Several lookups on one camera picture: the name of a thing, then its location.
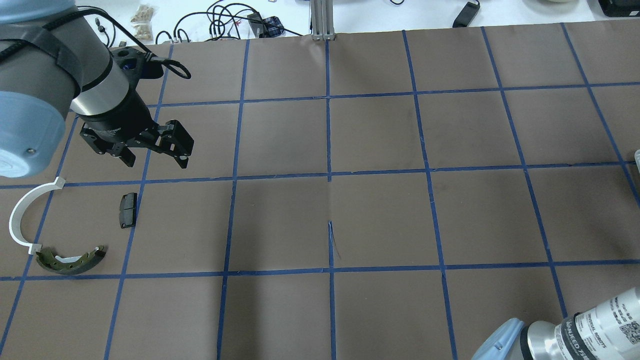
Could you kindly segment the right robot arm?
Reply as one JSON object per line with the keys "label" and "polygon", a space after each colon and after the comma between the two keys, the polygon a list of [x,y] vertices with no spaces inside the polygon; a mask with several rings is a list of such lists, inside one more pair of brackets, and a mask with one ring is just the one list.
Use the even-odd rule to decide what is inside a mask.
{"label": "right robot arm", "polygon": [[639,289],[631,288],[585,312],[525,324],[512,317],[499,326],[473,360],[638,360]]}

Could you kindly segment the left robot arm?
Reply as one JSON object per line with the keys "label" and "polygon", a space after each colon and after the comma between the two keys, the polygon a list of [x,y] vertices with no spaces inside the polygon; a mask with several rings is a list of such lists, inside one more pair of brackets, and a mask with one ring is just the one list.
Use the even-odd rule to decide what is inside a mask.
{"label": "left robot arm", "polygon": [[194,139],[178,120],[158,125],[137,92],[141,79],[165,69],[191,73],[158,57],[141,42],[109,50],[86,21],[96,7],[73,0],[1,2],[1,175],[27,178],[44,171],[66,130],[69,111],[82,120],[81,137],[93,152],[132,167],[134,148],[172,157],[185,169]]}

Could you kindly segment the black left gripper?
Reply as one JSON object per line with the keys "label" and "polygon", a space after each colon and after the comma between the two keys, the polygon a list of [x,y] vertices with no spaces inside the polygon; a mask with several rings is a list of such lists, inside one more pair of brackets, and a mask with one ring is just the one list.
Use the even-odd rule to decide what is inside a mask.
{"label": "black left gripper", "polygon": [[146,103],[131,89],[124,99],[109,111],[97,115],[79,116],[84,125],[80,138],[97,154],[112,149],[112,157],[127,167],[134,167],[137,157],[128,147],[114,147],[124,143],[130,147],[147,148],[172,157],[181,169],[187,169],[195,141],[179,120],[158,126]]}

